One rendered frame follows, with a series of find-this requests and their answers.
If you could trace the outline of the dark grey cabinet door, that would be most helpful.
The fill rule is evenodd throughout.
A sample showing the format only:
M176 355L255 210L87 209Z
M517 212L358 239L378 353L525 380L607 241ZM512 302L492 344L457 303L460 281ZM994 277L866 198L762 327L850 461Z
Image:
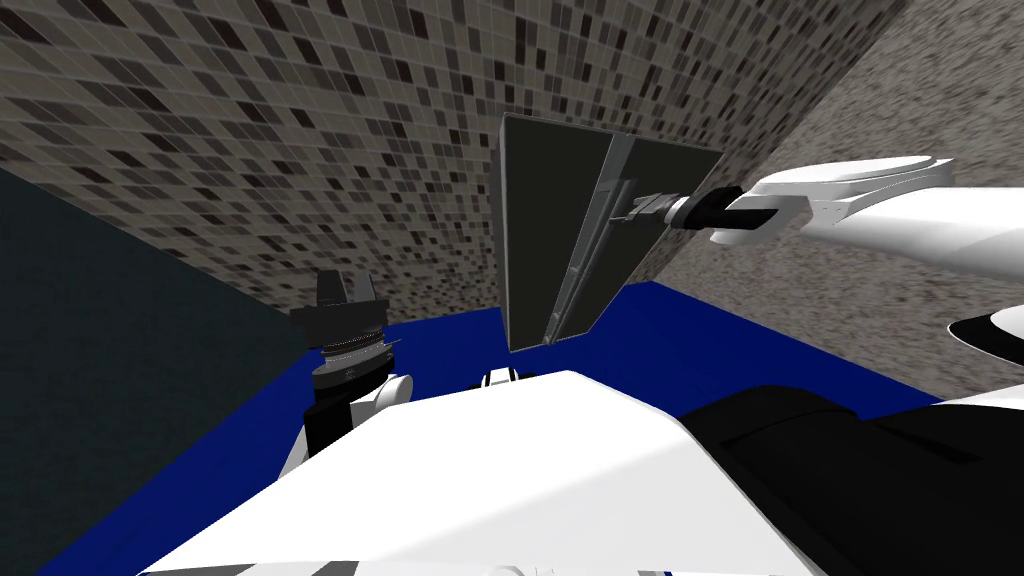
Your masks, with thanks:
M693 196L719 163L722 154L711 148L615 133L597 174L597 184L630 180L615 216L633 212L634 200L652 194ZM589 270L562 340L589 332L621 289L639 280L651 280L667 263L669 251L680 245L681 233L672 225L612 224Z

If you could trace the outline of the dark grey cabinet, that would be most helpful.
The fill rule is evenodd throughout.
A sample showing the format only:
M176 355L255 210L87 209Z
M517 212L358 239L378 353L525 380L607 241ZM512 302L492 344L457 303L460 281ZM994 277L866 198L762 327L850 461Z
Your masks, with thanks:
M506 114L490 162L492 232L508 347L544 345L611 130Z

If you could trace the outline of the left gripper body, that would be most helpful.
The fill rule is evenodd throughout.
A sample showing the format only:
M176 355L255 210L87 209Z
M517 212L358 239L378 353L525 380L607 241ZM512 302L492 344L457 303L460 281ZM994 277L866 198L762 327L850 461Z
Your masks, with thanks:
M341 344L387 325L387 300L371 300L325 306L303 306L289 313L306 338L308 348Z

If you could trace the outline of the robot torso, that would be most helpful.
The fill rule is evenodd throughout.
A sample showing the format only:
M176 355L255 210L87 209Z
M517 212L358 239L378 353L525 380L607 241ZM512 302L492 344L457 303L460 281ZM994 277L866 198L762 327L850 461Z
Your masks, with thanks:
M823 576L677 419L572 371L386 408L157 561Z

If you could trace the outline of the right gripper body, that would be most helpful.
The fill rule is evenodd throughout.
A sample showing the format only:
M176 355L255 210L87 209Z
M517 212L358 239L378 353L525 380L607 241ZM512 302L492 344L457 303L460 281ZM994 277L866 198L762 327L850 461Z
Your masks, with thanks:
M690 200L678 194L652 194L634 200L633 222L638 225L671 225L675 214Z

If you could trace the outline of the grey bar handle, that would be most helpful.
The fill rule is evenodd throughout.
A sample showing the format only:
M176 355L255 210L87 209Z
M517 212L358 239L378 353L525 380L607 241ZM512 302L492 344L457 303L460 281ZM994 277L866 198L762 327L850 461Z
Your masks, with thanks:
M553 345L564 338L562 332L574 310L579 292L605 240L606 231L615 217L618 205L631 187L630 180L611 180L597 184L544 332L545 345Z

